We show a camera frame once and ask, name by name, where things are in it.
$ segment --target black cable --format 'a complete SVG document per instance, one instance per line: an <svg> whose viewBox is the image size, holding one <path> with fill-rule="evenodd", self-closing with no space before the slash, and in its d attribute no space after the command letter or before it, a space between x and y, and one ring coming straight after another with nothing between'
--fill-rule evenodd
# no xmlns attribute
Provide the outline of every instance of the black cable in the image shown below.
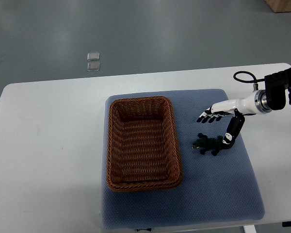
<svg viewBox="0 0 291 233"><path fill-rule="evenodd" d="M253 80L242 80L242 79L239 79L239 78L236 77L236 75L238 75L238 74L249 74L249 75L253 78ZM254 76L253 73L250 73L250 72L248 72L248 71L244 71L244 70L236 72L236 73L233 75L233 78L234 78L235 80L241 82L241 83L258 83L258 82L262 82L262 81L264 81L264 79L257 79L257 78Z"/></svg>

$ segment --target floor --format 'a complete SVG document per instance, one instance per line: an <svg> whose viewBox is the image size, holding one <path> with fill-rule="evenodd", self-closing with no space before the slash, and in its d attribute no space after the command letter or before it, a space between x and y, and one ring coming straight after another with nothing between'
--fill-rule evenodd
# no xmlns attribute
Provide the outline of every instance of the floor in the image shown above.
<svg viewBox="0 0 291 233"><path fill-rule="evenodd" d="M94 51L100 70L88 72ZM291 13L263 0L0 0L0 95L10 83L269 63L291 65Z"/></svg>

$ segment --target gray padded mat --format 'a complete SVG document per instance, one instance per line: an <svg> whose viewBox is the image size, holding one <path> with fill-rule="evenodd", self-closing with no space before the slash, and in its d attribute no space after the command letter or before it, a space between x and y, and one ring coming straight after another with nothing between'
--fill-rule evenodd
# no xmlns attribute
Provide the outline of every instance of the gray padded mat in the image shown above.
<svg viewBox="0 0 291 233"><path fill-rule="evenodd" d="M183 166L183 181L172 189L116 193L106 183L108 109L116 99L165 96L173 104ZM212 104L227 100L223 90L185 90L135 93L106 101L102 167L102 228L153 228L208 222L261 219L265 210L258 184L239 135L230 150L217 156L191 149L198 133L224 135L231 119L197 123Z"/></svg>

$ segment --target brown woven basket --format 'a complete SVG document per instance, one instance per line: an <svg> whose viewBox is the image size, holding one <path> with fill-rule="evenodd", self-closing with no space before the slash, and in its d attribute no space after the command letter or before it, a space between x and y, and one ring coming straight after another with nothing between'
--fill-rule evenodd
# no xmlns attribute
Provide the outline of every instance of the brown woven basket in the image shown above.
<svg viewBox="0 0 291 233"><path fill-rule="evenodd" d="M107 184L116 192L167 189L182 181L171 101L115 100L109 108Z"/></svg>

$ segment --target toy lizard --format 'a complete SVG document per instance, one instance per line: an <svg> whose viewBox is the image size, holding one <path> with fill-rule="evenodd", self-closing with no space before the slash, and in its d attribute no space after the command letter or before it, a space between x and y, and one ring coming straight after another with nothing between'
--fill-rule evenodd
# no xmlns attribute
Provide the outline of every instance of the toy lizard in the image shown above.
<svg viewBox="0 0 291 233"><path fill-rule="evenodd" d="M218 136L217 138L208 138L206 135L199 133L198 139L193 142L192 149L201 148L199 152L205 154L207 151L212 150L213 156L216 156L221 150L227 150L232 148L235 141L231 141L230 144L225 144L222 142L223 137Z"/></svg>

